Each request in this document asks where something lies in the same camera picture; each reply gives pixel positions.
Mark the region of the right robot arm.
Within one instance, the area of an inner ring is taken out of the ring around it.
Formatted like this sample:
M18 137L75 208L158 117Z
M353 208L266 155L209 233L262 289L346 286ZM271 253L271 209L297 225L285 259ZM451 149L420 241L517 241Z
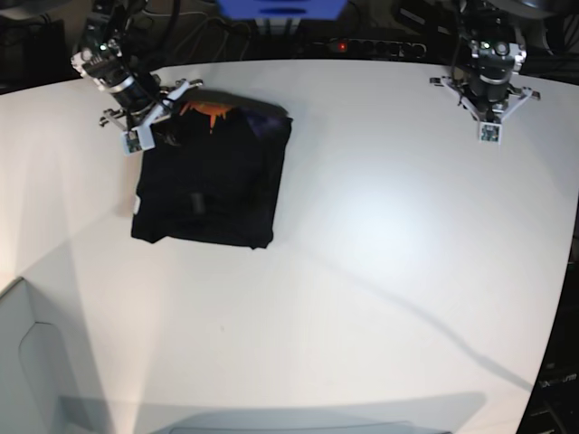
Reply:
M184 95L203 85L181 79L165 86L153 68L165 59L169 36L176 27L181 3L173 2L166 29L158 42L147 45L135 26L146 1L95 1L71 57L71 66L118 106L102 112L99 126L113 125L128 155L160 143L178 146L176 117Z

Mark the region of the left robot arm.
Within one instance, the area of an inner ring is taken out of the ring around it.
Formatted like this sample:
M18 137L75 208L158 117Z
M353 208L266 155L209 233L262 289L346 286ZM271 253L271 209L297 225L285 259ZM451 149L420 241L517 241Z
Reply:
M489 1L452 1L456 45L450 74L430 78L458 98L481 124L500 125L541 94L511 83L527 59L527 47L518 19Z

